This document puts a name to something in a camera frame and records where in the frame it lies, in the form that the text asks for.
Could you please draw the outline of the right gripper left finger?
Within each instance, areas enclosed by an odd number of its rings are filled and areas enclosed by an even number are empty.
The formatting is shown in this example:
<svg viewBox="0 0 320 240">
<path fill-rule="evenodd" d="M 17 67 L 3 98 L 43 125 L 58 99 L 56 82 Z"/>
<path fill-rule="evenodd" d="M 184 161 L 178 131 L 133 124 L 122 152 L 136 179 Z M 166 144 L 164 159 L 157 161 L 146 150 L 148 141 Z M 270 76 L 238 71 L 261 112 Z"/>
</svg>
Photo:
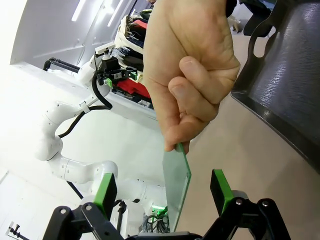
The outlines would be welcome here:
<svg viewBox="0 0 320 240">
<path fill-rule="evenodd" d="M 120 232 L 110 222 L 117 196 L 116 179 L 106 173 L 93 202 L 72 210 L 67 206 L 54 209 L 48 223 L 50 240 L 79 240 L 82 234 L 92 233 L 97 240 L 122 240 Z"/>
</svg>

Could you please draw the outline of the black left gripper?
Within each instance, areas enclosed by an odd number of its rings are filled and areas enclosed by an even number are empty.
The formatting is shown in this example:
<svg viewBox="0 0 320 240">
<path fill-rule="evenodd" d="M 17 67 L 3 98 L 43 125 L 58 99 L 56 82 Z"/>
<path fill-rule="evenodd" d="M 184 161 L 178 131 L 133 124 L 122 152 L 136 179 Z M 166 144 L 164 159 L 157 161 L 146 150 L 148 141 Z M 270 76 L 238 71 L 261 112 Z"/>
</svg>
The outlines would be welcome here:
<svg viewBox="0 0 320 240">
<path fill-rule="evenodd" d="M 112 80 L 122 79 L 123 77 L 131 79 L 132 81 L 137 81 L 137 72 L 134 70 L 125 70 L 123 73 L 123 68 L 121 68 L 118 59 L 111 57 L 110 59 L 102 59 L 101 65 L 97 72 L 97 79 L 103 80 L 104 85 L 109 87 L 113 86 Z"/>
</svg>

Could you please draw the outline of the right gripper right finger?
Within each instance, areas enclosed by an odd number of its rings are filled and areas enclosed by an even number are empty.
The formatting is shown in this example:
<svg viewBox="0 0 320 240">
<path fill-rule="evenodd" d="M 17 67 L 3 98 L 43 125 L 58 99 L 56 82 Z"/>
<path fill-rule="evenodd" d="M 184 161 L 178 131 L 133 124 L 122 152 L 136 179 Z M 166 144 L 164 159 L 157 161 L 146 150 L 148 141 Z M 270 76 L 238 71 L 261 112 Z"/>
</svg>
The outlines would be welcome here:
<svg viewBox="0 0 320 240">
<path fill-rule="evenodd" d="M 247 229 L 255 240 L 289 240 L 291 237 L 274 200 L 257 203 L 236 196 L 221 169 L 213 169 L 211 194 L 218 218 L 202 237 L 204 240 L 231 240 L 240 229 Z"/>
</svg>

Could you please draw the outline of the person's left hand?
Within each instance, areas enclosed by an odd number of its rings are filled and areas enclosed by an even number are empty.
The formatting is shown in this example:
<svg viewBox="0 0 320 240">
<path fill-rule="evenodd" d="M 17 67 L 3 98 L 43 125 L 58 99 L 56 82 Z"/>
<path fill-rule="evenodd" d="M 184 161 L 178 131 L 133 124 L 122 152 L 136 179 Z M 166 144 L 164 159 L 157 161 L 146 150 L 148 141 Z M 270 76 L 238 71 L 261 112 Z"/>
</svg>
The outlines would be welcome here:
<svg viewBox="0 0 320 240">
<path fill-rule="evenodd" d="M 235 0 L 158 0 L 143 46 L 143 83 L 164 149 L 190 141 L 216 118 L 240 70 L 227 18 Z"/>
</svg>

